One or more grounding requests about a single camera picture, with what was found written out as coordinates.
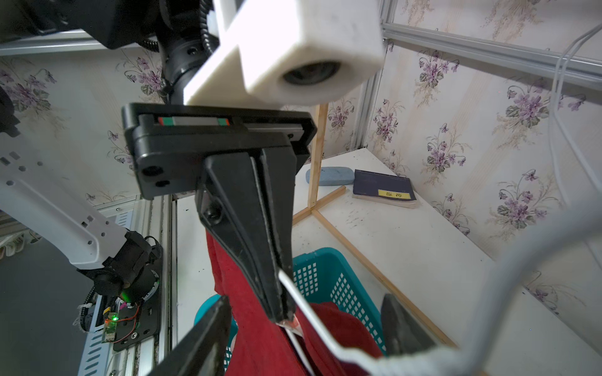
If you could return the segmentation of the dark red t-shirt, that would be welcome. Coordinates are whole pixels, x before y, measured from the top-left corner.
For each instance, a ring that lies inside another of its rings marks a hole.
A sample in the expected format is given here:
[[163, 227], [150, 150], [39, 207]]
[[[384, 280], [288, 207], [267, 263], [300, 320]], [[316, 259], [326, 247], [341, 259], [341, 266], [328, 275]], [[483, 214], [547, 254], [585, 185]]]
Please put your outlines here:
[[[272, 323], [264, 313], [240, 268], [216, 239], [206, 236], [209, 258], [218, 295], [227, 296], [238, 333], [227, 375], [307, 375], [307, 367], [299, 358], [282, 327]], [[341, 345], [361, 349], [366, 354], [383, 357], [376, 341], [362, 322], [340, 310], [334, 302], [310, 304], [320, 320]], [[316, 375], [366, 375], [353, 363], [338, 360], [321, 341], [305, 318], [297, 313], [304, 336], [299, 340], [304, 355]]]

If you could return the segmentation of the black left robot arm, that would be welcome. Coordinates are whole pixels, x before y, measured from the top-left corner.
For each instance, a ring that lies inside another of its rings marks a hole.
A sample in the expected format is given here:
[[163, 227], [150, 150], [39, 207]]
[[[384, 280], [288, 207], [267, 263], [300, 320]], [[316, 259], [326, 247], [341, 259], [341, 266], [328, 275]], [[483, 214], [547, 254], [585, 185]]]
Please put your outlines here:
[[108, 47], [137, 43], [162, 65], [140, 70], [150, 103], [125, 107], [118, 154], [125, 168], [95, 162], [98, 132], [60, 143], [56, 80], [43, 66], [1, 64], [1, 208], [57, 247], [98, 295], [133, 312], [108, 324], [122, 350], [158, 328], [145, 323], [159, 286], [161, 253], [142, 235], [108, 221], [95, 206], [196, 190], [203, 224], [241, 267], [268, 319], [290, 320], [295, 305], [276, 271], [292, 269], [293, 173], [309, 155], [316, 128], [308, 114], [183, 106], [183, 89], [219, 39], [209, 31], [214, 1], [4, 1], [1, 40], [82, 28]]

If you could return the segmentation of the white hanger of red shirt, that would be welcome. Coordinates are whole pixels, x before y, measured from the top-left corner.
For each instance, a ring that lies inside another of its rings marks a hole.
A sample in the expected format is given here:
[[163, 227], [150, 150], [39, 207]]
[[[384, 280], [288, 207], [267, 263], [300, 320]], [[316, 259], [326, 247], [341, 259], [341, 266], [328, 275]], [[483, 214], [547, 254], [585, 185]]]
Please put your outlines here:
[[293, 281], [279, 271], [278, 278], [335, 358], [353, 363], [371, 375], [475, 375], [487, 364], [505, 335], [506, 316], [513, 312], [514, 296], [522, 277], [536, 264], [578, 241], [601, 233], [601, 196], [579, 202], [562, 215], [523, 236], [519, 245], [495, 264], [479, 296], [469, 297], [473, 313], [459, 349], [438, 346], [414, 355], [375, 358], [360, 349], [344, 347], [324, 326]]

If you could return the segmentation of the teal perforated plastic basket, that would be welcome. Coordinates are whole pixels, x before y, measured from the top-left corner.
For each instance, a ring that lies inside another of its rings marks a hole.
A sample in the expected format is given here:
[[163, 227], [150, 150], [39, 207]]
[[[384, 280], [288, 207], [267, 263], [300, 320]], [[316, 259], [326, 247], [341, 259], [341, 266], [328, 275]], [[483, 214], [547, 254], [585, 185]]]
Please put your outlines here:
[[[334, 302], [340, 310], [359, 319], [385, 355], [379, 310], [339, 251], [334, 248], [321, 248], [297, 256], [294, 259], [294, 282], [310, 304]], [[207, 299], [198, 309], [194, 320], [199, 322], [220, 297], [221, 295], [215, 293]], [[227, 368], [232, 358], [237, 333], [238, 325], [233, 318], [229, 348], [224, 360]]]

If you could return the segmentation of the wooden clothes rack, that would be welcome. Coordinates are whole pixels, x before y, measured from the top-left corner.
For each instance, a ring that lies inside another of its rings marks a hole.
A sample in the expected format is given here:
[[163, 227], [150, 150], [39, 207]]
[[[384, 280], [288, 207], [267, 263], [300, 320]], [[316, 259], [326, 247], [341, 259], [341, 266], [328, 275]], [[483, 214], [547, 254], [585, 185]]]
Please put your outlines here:
[[423, 199], [401, 208], [354, 198], [351, 188], [317, 196], [329, 202], [296, 224], [295, 252], [339, 249], [377, 306], [390, 293], [435, 342], [461, 346], [490, 258]]

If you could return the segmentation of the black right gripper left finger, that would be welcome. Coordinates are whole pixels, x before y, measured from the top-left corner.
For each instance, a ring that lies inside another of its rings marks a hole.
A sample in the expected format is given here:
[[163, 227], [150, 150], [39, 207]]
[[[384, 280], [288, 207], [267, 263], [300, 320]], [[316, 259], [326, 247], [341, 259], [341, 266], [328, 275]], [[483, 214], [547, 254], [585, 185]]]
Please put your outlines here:
[[231, 319], [229, 299], [222, 296], [149, 375], [224, 375]]

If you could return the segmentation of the blue fabric glasses case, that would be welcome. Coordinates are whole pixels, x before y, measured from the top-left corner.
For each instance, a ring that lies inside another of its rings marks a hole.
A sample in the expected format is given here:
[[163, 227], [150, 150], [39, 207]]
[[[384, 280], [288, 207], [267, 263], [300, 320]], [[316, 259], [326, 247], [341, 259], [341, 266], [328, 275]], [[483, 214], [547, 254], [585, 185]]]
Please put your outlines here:
[[345, 186], [354, 182], [355, 173], [348, 167], [322, 167], [318, 186]]

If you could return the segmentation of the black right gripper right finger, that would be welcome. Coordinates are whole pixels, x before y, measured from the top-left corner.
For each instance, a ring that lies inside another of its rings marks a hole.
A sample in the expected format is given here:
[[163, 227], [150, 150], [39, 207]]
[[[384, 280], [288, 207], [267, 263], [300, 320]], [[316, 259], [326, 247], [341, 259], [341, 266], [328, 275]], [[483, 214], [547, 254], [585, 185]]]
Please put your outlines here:
[[394, 295], [385, 294], [380, 313], [388, 355], [409, 355], [436, 346]]

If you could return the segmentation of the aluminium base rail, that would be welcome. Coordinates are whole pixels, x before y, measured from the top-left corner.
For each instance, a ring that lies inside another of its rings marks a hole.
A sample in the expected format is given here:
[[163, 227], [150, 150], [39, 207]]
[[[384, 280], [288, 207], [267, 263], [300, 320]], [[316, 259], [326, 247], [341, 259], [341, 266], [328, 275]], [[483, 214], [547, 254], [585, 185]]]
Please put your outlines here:
[[143, 275], [147, 289], [133, 288], [116, 299], [97, 298], [78, 374], [149, 375], [172, 349], [172, 200], [135, 197], [98, 210], [139, 233], [158, 258]]

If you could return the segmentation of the white wire hanger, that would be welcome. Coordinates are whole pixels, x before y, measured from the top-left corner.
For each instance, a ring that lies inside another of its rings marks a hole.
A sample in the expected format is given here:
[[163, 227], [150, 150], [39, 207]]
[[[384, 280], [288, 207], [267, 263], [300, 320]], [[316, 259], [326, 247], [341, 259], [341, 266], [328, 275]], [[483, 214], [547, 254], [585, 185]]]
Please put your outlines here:
[[562, 200], [566, 204], [568, 208], [572, 206], [572, 201], [568, 195], [567, 190], [564, 188], [564, 184], [561, 179], [561, 166], [559, 163], [558, 152], [556, 151], [553, 134], [554, 130], [558, 129], [563, 136], [564, 141], [567, 143], [571, 152], [575, 156], [578, 161], [581, 169], [585, 172], [586, 177], [588, 178], [590, 184], [598, 191], [601, 192], [601, 181], [597, 178], [596, 172], [594, 172], [593, 167], [586, 160], [585, 155], [581, 152], [577, 143], [573, 139], [571, 133], [568, 131], [567, 125], [561, 120], [558, 110], [559, 104], [561, 102], [561, 94], [564, 88], [564, 78], [566, 72], [568, 70], [568, 66], [570, 62], [573, 61], [576, 53], [587, 43], [590, 39], [596, 36], [599, 32], [601, 32], [601, 24], [599, 23], [594, 28], [590, 29], [586, 33], [580, 35], [577, 39], [575, 39], [561, 55], [559, 56], [553, 76], [552, 83], [552, 91], [551, 91], [551, 104], [552, 108], [550, 110], [550, 126], [548, 131], [548, 143], [550, 148], [550, 153], [552, 157], [553, 164], [553, 173], [557, 183], [558, 190], [561, 194]]

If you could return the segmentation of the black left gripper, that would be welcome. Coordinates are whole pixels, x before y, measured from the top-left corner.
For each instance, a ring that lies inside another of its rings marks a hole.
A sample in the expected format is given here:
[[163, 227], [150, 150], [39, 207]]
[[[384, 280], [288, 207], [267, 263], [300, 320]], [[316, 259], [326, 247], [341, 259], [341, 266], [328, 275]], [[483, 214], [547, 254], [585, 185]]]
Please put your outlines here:
[[296, 304], [278, 275], [293, 272], [295, 174], [317, 132], [311, 115], [130, 103], [122, 122], [142, 197], [192, 191], [201, 176], [200, 221], [238, 266], [267, 318], [292, 316]]

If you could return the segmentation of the dark cover notebook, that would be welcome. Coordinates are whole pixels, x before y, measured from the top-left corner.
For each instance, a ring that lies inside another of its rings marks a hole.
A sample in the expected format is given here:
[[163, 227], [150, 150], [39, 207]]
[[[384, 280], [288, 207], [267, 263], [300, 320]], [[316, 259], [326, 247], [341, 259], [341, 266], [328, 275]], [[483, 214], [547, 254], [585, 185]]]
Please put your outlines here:
[[409, 178], [359, 169], [354, 172], [353, 197], [402, 208], [420, 205]]

